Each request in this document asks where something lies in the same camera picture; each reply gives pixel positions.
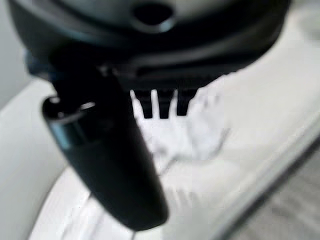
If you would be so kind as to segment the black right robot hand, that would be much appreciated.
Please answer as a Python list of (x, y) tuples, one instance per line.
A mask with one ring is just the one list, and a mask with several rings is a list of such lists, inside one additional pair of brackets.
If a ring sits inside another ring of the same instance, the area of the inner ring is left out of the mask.
[(42, 116), (104, 209), (131, 230), (170, 211), (135, 120), (130, 93), (166, 119), (185, 116), (199, 88), (246, 68), (277, 41), (289, 0), (8, 0), (30, 75), (56, 94)]

